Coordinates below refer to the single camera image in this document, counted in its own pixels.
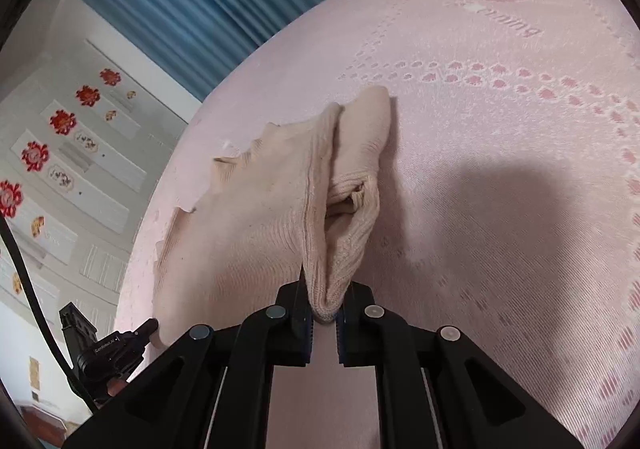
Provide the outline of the beige knit sweater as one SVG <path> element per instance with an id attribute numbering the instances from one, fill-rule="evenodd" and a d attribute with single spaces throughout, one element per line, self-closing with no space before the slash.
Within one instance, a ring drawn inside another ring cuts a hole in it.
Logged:
<path id="1" fill-rule="evenodd" d="M 209 188 L 172 212 L 156 246 L 160 343 L 199 323 L 237 325 L 296 280 L 314 317 L 333 321 L 380 213 L 391 123 L 388 90 L 371 86 L 310 120 L 268 124 L 242 154 L 215 158 Z"/>

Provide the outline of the white wardrobe with red decals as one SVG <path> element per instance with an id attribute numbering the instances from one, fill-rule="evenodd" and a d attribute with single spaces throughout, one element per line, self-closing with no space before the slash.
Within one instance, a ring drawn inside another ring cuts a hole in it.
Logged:
<path id="1" fill-rule="evenodd" d="M 1 100 L 1 214 L 51 325 L 112 331 L 143 216 L 186 123 L 84 40 Z"/>

